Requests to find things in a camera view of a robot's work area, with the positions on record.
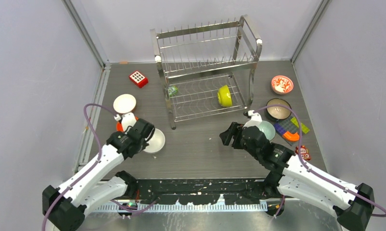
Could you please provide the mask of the yellow bowl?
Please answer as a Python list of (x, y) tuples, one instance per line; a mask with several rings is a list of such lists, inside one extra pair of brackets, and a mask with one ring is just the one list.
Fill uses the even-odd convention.
[(217, 92), (218, 102), (223, 107), (232, 107), (232, 97), (227, 85), (219, 88)]

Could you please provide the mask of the dark blue bowl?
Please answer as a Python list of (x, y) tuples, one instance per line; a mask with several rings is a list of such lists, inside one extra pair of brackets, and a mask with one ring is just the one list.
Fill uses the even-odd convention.
[(284, 105), (285, 107), (281, 107), (281, 106), (268, 107), (265, 110), (265, 116), (269, 120), (279, 122), (281, 120), (287, 119), (292, 114), (292, 112), (287, 109), (287, 108), (291, 108), (291, 105), (284, 99), (280, 99), (280, 98), (270, 99), (267, 102), (266, 106), (271, 106), (271, 105)]

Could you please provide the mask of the red white patterned bowl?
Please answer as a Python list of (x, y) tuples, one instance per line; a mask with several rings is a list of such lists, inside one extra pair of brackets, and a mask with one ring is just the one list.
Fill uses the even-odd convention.
[(283, 95), (294, 89), (294, 83), (286, 76), (275, 76), (271, 80), (271, 88), (275, 93)]

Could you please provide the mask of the steel two-tier dish rack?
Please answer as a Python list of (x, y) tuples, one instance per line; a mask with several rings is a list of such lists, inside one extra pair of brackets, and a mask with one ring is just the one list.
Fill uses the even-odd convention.
[[(248, 15), (172, 30), (150, 30), (170, 127), (181, 121), (247, 110), (254, 100), (254, 75), (263, 41)], [(232, 107), (218, 102), (227, 85)], [(179, 89), (169, 97), (168, 87)]]

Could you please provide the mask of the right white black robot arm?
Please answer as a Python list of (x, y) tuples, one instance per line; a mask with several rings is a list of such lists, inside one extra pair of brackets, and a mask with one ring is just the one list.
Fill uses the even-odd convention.
[(303, 165), (287, 147), (270, 142), (259, 128), (236, 122), (220, 133), (225, 146), (247, 151), (270, 171), (264, 180), (269, 197), (290, 196), (320, 208), (349, 231), (366, 230), (374, 206), (373, 188), (340, 180), (311, 164)]

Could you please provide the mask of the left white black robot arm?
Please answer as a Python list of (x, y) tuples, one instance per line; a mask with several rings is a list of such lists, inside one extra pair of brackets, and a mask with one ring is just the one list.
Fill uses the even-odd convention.
[(54, 188), (49, 185), (42, 192), (44, 219), (61, 231), (76, 231), (92, 211), (117, 197), (133, 198), (138, 191), (136, 179), (125, 171), (115, 174), (108, 182), (97, 183), (114, 167), (132, 158), (148, 146), (155, 127), (138, 119), (123, 132), (116, 131), (100, 146), (98, 154), (78, 173)]

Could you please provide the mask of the purple brick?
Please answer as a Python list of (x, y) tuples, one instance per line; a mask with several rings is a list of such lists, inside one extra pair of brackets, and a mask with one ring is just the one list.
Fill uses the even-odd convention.
[(285, 134), (287, 132), (287, 130), (284, 127), (282, 127), (280, 124), (278, 124), (278, 123), (275, 123), (273, 126), (274, 126), (276, 132), (280, 136), (282, 136), (283, 134)]

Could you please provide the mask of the white bowl brown outside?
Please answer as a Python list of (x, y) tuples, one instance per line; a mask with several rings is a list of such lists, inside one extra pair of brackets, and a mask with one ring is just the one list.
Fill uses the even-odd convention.
[(114, 110), (119, 114), (132, 112), (136, 107), (136, 98), (131, 94), (122, 94), (115, 98), (113, 102)]

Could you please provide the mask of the grey building block plate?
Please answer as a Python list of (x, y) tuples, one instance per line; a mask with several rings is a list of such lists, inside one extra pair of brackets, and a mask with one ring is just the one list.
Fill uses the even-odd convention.
[[(285, 120), (282, 120), (282, 121), (279, 121), (279, 122), (275, 122), (275, 123), (280, 124), (282, 127), (284, 127), (287, 131), (289, 131), (291, 133), (295, 133), (295, 132), (299, 133), (299, 124), (298, 124), (298, 122), (297, 122), (297, 120), (296, 120), (296, 118), (294, 116), (290, 116), (290, 117), (288, 117)], [(298, 141), (296, 141), (296, 142), (286, 141), (284, 138), (283, 138), (283, 140), (285, 142), (287, 142), (291, 146), (293, 146), (294, 144), (298, 143)]]

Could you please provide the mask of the orange curved toy piece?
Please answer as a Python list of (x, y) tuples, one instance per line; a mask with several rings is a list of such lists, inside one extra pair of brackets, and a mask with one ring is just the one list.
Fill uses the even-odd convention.
[(295, 133), (291, 133), (289, 131), (286, 131), (282, 137), (286, 140), (286, 141), (290, 141), (290, 142), (296, 142), (296, 141), (299, 141), (300, 139), (300, 135), (298, 132), (295, 132)]

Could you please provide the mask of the red white grid block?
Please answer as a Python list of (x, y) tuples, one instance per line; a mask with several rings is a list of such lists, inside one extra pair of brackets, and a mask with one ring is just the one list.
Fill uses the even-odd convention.
[(133, 82), (140, 89), (149, 83), (148, 78), (146, 76), (144, 76), (138, 70), (136, 70), (132, 74), (130, 74), (129, 79), (131, 82)]

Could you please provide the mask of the small green patterned object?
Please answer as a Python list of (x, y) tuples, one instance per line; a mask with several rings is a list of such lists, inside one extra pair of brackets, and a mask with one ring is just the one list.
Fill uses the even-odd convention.
[(177, 96), (177, 94), (179, 92), (179, 89), (176, 86), (169, 86), (167, 90), (168, 90), (168, 95), (170, 98)]

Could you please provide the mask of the red cartoon toy block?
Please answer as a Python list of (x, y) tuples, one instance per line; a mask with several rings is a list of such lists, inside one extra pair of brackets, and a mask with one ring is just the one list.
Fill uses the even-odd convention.
[(298, 154), (299, 156), (301, 156), (306, 161), (311, 160), (311, 155), (309, 154), (309, 149), (304, 145), (297, 146), (295, 153)]

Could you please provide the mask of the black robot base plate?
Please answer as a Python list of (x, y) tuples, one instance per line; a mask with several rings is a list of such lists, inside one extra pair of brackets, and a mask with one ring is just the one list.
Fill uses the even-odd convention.
[(118, 199), (137, 199), (157, 205), (214, 205), (223, 198), (226, 205), (252, 205), (259, 200), (281, 198), (282, 195), (264, 179), (139, 179)]

